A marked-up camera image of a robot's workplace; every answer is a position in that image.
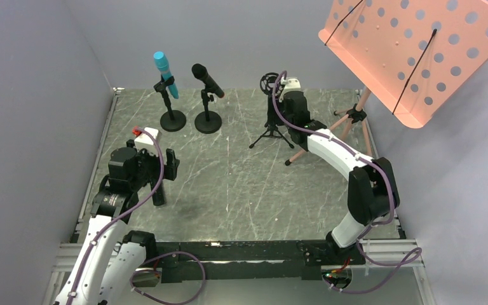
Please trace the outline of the black tripod shock-mount stand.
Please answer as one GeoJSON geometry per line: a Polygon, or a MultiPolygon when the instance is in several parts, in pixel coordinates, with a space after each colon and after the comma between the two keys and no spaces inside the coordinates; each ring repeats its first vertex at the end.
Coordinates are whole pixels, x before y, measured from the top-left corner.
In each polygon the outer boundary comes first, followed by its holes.
{"type": "Polygon", "coordinates": [[[283,122],[276,114],[273,103],[273,97],[279,98],[281,95],[281,89],[273,89],[273,85],[277,77],[278,73],[276,72],[269,72],[261,77],[260,89],[261,92],[267,96],[267,120],[264,124],[266,131],[249,145],[250,149],[252,149],[263,138],[283,139],[291,149],[294,148],[294,145],[290,143],[284,135],[282,135],[278,128],[279,126],[283,125],[283,122]]]}

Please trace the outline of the black microphone silver grille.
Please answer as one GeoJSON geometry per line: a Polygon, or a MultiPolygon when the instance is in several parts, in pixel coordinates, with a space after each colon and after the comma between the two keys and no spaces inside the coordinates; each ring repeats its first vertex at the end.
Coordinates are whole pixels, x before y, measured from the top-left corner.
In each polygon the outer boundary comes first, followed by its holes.
{"type": "Polygon", "coordinates": [[[163,186],[163,181],[158,183],[158,179],[152,179],[150,181],[151,190],[156,190],[152,195],[153,205],[156,207],[163,206],[166,203],[166,194],[163,186]]]}

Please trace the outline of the black microphone orange end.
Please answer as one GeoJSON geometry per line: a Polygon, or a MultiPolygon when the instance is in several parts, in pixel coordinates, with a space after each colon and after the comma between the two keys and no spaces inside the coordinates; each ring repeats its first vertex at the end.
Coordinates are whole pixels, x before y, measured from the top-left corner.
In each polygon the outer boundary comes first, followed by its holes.
{"type": "Polygon", "coordinates": [[[205,91],[212,93],[218,98],[224,98],[225,93],[223,89],[214,81],[209,75],[207,68],[204,65],[196,63],[192,66],[191,72],[193,76],[205,85],[205,91]]]}

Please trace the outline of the black round-base stand ring clip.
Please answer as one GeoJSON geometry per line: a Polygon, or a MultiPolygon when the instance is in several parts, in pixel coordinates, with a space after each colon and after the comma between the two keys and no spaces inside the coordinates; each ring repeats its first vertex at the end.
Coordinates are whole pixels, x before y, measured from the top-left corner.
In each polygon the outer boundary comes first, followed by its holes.
{"type": "Polygon", "coordinates": [[[194,126],[200,133],[215,133],[222,126],[222,118],[217,112],[210,111],[208,108],[209,102],[214,101],[214,96],[208,90],[203,89],[201,91],[201,99],[204,111],[196,116],[194,126]]]}

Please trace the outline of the blue microphone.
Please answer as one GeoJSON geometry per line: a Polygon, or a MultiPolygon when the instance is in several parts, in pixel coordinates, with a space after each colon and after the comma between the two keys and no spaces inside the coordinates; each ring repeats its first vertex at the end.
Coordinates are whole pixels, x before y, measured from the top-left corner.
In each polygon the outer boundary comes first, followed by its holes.
{"type": "MultiPolygon", "coordinates": [[[[173,74],[170,70],[170,65],[167,56],[162,51],[157,51],[153,54],[154,64],[159,70],[162,78],[167,81],[173,74]]],[[[172,85],[166,86],[174,99],[179,99],[179,91],[175,82],[172,85]]]]}

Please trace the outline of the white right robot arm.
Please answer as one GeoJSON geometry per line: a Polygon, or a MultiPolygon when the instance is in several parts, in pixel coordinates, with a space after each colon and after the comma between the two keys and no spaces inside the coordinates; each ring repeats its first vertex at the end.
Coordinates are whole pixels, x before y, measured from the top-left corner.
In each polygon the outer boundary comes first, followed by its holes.
{"type": "Polygon", "coordinates": [[[337,248],[348,248],[373,226],[389,224],[399,204],[391,163],[372,158],[336,137],[322,122],[312,120],[301,91],[271,93],[273,110],[287,127],[291,139],[320,157],[348,181],[348,212],[327,235],[337,248]]]}

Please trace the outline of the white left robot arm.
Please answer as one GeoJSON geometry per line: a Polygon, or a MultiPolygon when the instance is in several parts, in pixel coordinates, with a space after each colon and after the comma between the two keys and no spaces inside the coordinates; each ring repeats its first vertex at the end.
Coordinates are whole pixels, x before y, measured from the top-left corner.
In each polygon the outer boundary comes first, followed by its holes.
{"type": "Polygon", "coordinates": [[[155,150],[152,143],[128,140],[111,153],[109,172],[93,197],[85,240],[54,304],[110,304],[136,268],[157,256],[154,234],[125,231],[139,191],[149,186],[149,200],[161,206],[166,202],[163,180],[176,179],[180,161],[174,150],[166,150],[164,164],[155,150]]]}

